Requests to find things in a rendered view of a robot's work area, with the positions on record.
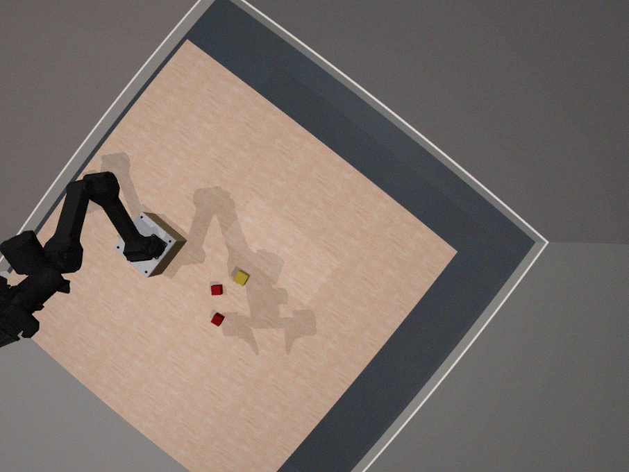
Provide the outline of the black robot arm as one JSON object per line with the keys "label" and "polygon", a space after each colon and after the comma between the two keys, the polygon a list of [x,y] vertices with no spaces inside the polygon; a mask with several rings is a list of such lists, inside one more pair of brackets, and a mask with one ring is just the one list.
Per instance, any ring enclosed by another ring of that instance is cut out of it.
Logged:
{"label": "black robot arm", "polygon": [[86,174],[82,180],[67,184],[56,232],[44,248],[33,230],[24,231],[0,245],[0,252],[16,273],[27,275],[22,282],[36,288],[44,302],[56,291],[70,293],[70,280],[65,280],[61,273],[75,273],[83,263],[80,238],[89,200],[104,209],[121,235],[127,261],[158,259],[165,251],[168,244],[157,235],[145,237],[139,233],[118,197],[119,187],[116,176],[110,171]]}

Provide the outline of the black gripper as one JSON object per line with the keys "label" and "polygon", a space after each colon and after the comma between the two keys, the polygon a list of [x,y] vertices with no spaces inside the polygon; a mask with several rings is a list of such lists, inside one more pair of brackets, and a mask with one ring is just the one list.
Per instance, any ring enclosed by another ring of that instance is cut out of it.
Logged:
{"label": "black gripper", "polygon": [[0,307],[0,348],[19,341],[17,335],[22,331],[23,338],[31,338],[40,329],[40,322],[32,313],[44,308],[44,297],[28,283],[18,285],[12,302]]}

